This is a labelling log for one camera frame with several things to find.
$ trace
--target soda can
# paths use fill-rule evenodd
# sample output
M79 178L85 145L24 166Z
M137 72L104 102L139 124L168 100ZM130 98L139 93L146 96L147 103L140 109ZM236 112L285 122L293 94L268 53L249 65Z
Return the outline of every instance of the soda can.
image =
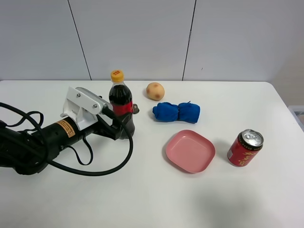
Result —
M238 167L246 166L262 149L264 138L261 133L246 129L238 137L227 153L229 161Z

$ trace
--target rolled blue towel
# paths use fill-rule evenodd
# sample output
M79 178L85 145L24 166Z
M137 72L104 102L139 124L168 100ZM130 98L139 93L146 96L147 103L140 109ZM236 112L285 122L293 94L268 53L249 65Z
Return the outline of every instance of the rolled blue towel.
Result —
M200 107L197 104L180 103L179 105L168 102L158 103L153 107L155 118L164 122L186 121L197 123L200 116Z

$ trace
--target white table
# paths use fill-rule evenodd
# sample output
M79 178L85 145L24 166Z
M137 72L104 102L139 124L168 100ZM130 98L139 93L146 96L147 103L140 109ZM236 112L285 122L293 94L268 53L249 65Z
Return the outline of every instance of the white table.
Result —
M264 82L162 82L163 102L191 101L201 107L197 124L160 123L157 102L143 92L148 82L126 82L140 112L132 158L120 171L84 177L48 166L40 174L18 175L0 168L1 228L302 228L304 227L304 133L287 107ZM25 112L38 110L47 126L60 119L68 86L82 86L107 98L109 81L2 81L0 100ZM0 119L20 117L0 109ZM24 124L19 129L29 127ZM227 161L227 150L246 128L261 132L265 145L246 167ZM167 142L191 129L211 140L217 154L202 173L187 174L165 156ZM90 135L95 158L89 167L65 150L57 162L102 171L126 156L128 141ZM84 161L82 142L75 144Z

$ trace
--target pink square dish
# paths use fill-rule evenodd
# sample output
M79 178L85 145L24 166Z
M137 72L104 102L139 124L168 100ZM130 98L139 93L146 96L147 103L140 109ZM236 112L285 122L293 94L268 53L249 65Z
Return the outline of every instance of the pink square dish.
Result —
M171 162L190 173L204 171L215 156L212 142L191 130L183 130L168 143L166 154Z

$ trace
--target dark soda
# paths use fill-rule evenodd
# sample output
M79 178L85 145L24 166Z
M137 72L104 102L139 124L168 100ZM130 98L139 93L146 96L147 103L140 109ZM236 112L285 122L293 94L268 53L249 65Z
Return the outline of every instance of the dark soda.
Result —
M115 70L111 73L111 80L113 86L109 93L109 101L113 106L113 111L117 116L131 113L126 117L124 123L131 133L134 135L135 126L133 123L133 101L130 89L124 83L124 74L121 70ZM126 132L123 130L120 139L128 138Z

